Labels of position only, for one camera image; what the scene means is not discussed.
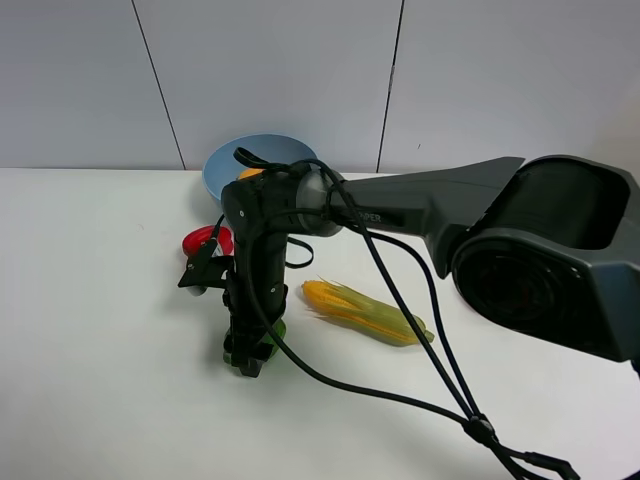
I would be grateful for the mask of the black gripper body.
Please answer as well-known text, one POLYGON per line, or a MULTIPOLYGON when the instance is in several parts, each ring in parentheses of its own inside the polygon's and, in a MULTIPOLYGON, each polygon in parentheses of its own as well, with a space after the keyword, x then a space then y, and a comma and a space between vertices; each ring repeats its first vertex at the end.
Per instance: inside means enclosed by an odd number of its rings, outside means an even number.
POLYGON ((296 206, 299 183, 300 177, 293 173, 263 172, 233 181, 222 190, 223 213, 234 235, 234 277, 239 283, 230 307, 231 328, 236 331, 262 328, 252 306, 249 278, 269 321, 284 311, 287 238, 299 222, 292 215, 271 216, 296 206))

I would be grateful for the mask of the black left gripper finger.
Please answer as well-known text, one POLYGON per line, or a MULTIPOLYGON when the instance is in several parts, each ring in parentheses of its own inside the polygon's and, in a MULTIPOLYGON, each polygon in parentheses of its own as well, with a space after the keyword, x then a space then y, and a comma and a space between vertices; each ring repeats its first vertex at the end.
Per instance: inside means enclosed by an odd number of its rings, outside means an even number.
POLYGON ((250 336, 243 328, 230 326, 223 342, 223 360, 226 364, 248 364, 250 336))

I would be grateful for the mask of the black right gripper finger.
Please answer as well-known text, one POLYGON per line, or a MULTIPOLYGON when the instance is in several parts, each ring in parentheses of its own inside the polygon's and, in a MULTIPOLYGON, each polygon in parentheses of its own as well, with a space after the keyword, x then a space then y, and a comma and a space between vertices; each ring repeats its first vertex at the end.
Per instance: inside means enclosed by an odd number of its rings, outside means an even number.
POLYGON ((264 329, 254 330, 240 339, 240 373, 245 377, 257 378, 263 365, 275 353, 271 336, 264 329))

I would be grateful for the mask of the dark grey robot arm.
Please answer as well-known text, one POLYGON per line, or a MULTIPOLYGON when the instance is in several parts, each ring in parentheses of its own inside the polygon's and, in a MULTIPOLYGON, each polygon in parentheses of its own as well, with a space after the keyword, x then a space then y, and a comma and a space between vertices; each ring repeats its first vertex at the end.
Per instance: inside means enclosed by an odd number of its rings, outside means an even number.
POLYGON ((288 237, 345 226, 416 236, 487 320, 617 362, 639 358, 639 187, 625 171, 556 156, 346 181, 315 163, 270 163, 222 191, 234 235, 229 362, 256 376, 284 313, 288 237))

